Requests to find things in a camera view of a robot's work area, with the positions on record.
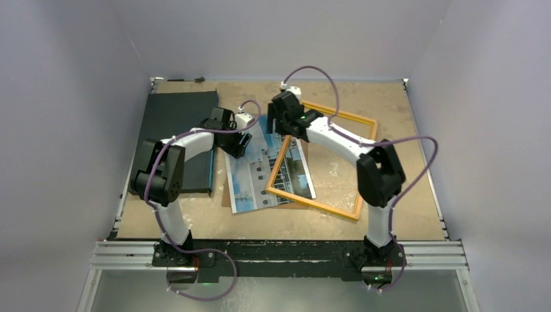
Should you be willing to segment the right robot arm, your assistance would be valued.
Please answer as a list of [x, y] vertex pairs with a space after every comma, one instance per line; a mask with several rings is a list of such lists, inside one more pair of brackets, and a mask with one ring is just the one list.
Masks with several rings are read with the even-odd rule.
[[268, 104], [266, 131], [318, 144], [354, 166], [357, 191], [368, 204], [366, 259], [375, 265], [388, 259], [396, 246], [392, 207], [405, 183], [405, 172], [394, 146], [388, 140], [375, 142], [363, 138], [317, 110], [306, 110], [298, 96], [289, 90], [282, 91]]

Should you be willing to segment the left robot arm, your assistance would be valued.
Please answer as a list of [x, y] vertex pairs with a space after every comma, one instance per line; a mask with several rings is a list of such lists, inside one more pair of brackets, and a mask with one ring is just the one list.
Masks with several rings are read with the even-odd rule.
[[145, 140], [138, 152], [130, 178], [131, 190], [151, 207], [160, 228], [162, 247], [169, 246], [168, 257], [179, 266], [193, 260], [191, 231], [176, 203], [185, 164], [201, 153], [219, 148], [238, 159], [244, 156], [251, 140], [248, 129], [258, 116], [240, 110], [216, 107], [198, 126], [162, 140]]

